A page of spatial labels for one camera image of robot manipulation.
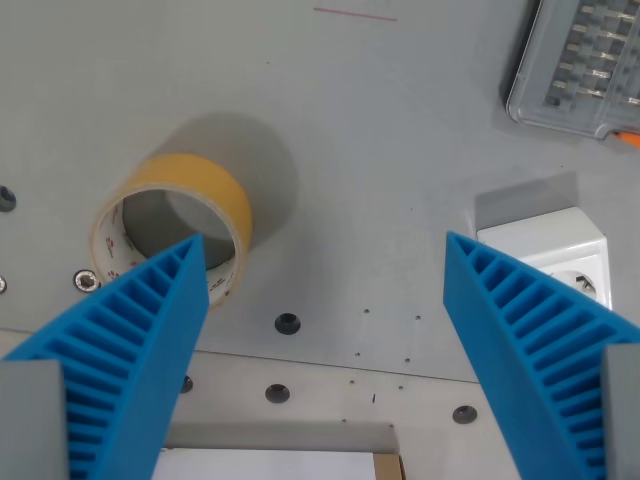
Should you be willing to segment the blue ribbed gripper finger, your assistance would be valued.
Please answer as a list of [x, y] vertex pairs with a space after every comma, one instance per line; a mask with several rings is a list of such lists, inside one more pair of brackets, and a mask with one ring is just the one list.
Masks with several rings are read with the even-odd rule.
[[60, 367], [70, 478], [151, 478], [208, 310], [196, 234], [103, 285], [6, 355]]
[[636, 325], [455, 232], [443, 303], [523, 479], [604, 479], [601, 365]]

